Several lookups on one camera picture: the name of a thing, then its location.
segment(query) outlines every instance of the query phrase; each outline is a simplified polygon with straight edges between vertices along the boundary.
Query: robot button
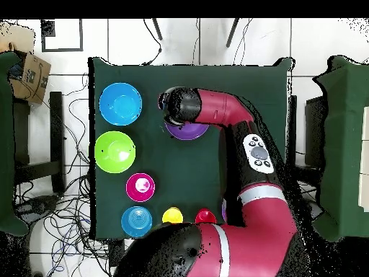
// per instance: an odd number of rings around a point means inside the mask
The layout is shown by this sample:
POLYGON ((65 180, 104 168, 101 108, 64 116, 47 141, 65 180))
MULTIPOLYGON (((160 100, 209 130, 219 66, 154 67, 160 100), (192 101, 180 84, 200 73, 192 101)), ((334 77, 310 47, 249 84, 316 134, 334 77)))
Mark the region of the robot button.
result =
POLYGON ((256 146, 251 150, 251 155, 256 159, 266 160, 268 158, 268 152, 261 146, 256 146))

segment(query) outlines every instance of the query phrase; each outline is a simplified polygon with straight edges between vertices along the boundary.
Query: pink cup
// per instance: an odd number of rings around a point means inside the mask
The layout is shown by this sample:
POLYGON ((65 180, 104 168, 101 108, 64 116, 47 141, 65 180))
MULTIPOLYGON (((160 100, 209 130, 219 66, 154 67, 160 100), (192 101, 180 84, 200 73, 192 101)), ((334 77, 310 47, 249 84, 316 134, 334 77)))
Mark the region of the pink cup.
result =
POLYGON ((135 173, 125 185, 127 195, 135 202, 145 202, 155 191, 155 183, 150 175, 146 173, 135 173))

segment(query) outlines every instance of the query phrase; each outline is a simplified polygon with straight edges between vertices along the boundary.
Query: blue cup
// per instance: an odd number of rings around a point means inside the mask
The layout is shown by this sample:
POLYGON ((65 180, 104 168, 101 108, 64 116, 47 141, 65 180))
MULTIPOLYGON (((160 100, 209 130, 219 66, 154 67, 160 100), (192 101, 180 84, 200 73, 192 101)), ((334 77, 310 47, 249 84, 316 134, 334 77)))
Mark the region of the blue cup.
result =
POLYGON ((142 99, 135 87, 127 83, 114 83, 104 89, 99 109, 102 117, 115 126, 127 126, 141 114, 142 99))
POLYGON ((122 215, 122 228, 131 237, 139 238, 144 236, 152 226, 153 218, 144 207, 130 207, 122 215))

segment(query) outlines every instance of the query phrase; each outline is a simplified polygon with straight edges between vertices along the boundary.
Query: green bowl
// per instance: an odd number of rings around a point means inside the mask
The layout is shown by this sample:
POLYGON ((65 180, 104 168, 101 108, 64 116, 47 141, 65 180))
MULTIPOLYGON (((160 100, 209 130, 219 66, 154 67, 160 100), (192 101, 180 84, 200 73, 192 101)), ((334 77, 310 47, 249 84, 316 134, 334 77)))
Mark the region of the green bowl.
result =
POLYGON ((135 144, 124 133, 118 131, 103 133, 95 143, 95 160, 105 172, 121 173, 135 160, 135 144))

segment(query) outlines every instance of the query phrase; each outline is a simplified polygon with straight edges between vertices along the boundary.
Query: yellow cup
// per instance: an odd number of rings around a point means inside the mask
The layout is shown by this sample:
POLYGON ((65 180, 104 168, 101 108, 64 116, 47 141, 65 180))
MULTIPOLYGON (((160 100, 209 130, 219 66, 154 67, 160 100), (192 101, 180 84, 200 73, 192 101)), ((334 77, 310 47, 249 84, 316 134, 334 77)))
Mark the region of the yellow cup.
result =
POLYGON ((164 212, 162 221, 163 223, 165 222, 182 223, 183 222, 182 212, 177 207, 171 207, 164 212))

